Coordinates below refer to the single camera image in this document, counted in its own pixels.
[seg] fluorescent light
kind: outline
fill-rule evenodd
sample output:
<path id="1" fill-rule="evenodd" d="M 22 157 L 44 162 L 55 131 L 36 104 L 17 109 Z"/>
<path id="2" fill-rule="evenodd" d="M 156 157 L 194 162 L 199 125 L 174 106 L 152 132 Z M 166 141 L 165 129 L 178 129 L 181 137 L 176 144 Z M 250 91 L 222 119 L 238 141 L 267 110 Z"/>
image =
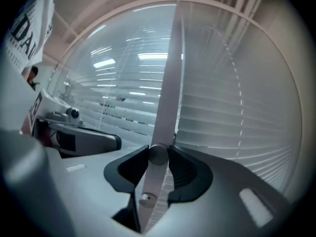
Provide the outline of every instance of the fluorescent light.
<path id="1" fill-rule="evenodd" d="M 88 38 L 90 38 L 92 35 L 94 35 L 95 33 L 97 33 L 98 31 L 100 31 L 101 29 L 103 29 L 104 27 L 106 27 L 107 25 L 102 25 L 100 27 L 98 27 L 97 29 L 95 29 Z"/>
<path id="2" fill-rule="evenodd" d="M 155 67 L 165 67 L 165 65 L 139 65 L 139 67 L 151 67 L 151 66 L 155 66 Z"/>
<path id="3" fill-rule="evenodd" d="M 97 87 L 115 87 L 116 84 L 98 84 Z"/>
<path id="4" fill-rule="evenodd" d="M 142 96 L 145 95 L 145 93 L 139 93 L 139 92 L 130 92 L 129 94 L 132 94 L 132 95 L 142 95 Z"/>
<path id="5" fill-rule="evenodd" d="M 103 67 L 106 65 L 114 64 L 114 63 L 115 63 L 115 60 L 111 58 L 111 59 L 106 60 L 106 61 L 101 61 L 101 62 L 95 63 L 95 64 L 93 64 L 93 66 L 97 69 L 97 68 L 100 68 L 100 67 Z"/>
<path id="6" fill-rule="evenodd" d="M 103 51 L 103 50 L 106 50 L 106 49 L 109 49 L 109 48 L 111 48 L 111 46 L 107 46 L 107 47 L 104 47 L 104 48 L 98 48 L 98 49 L 96 49 L 96 50 L 93 50 L 92 52 L 91 52 L 91 55 L 92 54 L 95 54 L 95 53 L 98 53 L 98 52 L 101 52 L 101 51 Z"/>
<path id="7" fill-rule="evenodd" d="M 112 48 L 104 50 L 102 52 L 95 52 L 94 54 L 91 55 L 91 57 L 93 57 L 94 55 L 100 54 L 100 53 L 104 53 L 104 52 L 110 51 L 110 50 L 112 50 Z"/>
<path id="8" fill-rule="evenodd" d="M 97 81 L 111 81 L 111 80 L 116 80 L 116 78 L 98 79 Z"/>
<path id="9" fill-rule="evenodd" d="M 127 40 L 125 40 L 125 41 L 131 41 L 131 40 L 139 40 L 139 39 L 141 39 L 142 37 L 138 37 L 138 38 L 132 38 L 132 39 L 127 39 Z"/>
<path id="10" fill-rule="evenodd" d="M 162 80 L 155 80 L 155 79 L 140 79 L 140 80 L 146 80 L 146 81 L 162 81 Z"/>
<path id="11" fill-rule="evenodd" d="M 154 87 L 145 87 L 145 86 L 139 86 L 141 89 L 161 89 L 161 88 L 154 88 Z"/>
<path id="12" fill-rule="evenodd" d="M 149 8 L 154 8 L 154 7 L 159 7 L 159 6 L 175 6 L 175 5 L 176 4 L 159 4 L 159 5 L 153 5 L 153 6 L 148 6 L 148 7 L 144 7 L 144 8 L 139 8 L 139 9 L 136 9 L 136 10 L 133 10 L 133 11 L 136 12 L 136 11 L 149 9 Z"/>
<path id="13" fill-rule="evenodd" d="M 140 60 L 167 59 L 168 53 L 139 53 Z"/>
<path id="14" fill-rule="evenodd" d="M 113 74 L 116 74 L 116 72 L 112 72 L 112 73 L 104 73 L 104 74 L 97 74 L 97 76 L 113 75 Z"/>
<path id="15" fill-rule="evenodd" d="M 106 69 L 97 69 L 95 72 L 97 72 L 97 71 L 101 71 L 101 70 L 107 70 L 107 69 L 115 69 L 115 67 L 106 68 Z"/>
<path id="16" fill-rule="evenodd" d="M 155 74 L 164 74 L 164 72 L 149 72 L 149 71 L 141 71 L 140 73 L 155 73 Z"/>

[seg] glass pane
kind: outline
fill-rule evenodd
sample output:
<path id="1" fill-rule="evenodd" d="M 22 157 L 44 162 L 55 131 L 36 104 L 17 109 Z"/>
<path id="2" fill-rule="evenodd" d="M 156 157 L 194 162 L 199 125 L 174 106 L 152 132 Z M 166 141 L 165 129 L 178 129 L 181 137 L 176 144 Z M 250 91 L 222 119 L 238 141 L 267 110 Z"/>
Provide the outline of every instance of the glass pane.
<path id="1" fill-rule="evenodd" d="M 88 127 L 122 147 L 151 144 L 175 4 L 123 13 L 74 48 L 54 95 L 79 108 Z"/>
<path id="2" fill-rule="evenodd" d="M 181 8 L 185 65 L 176 145 L 239 162 L 281 190 L 301 138 L 287 64 L 244 19 L 202 4 Z"/>

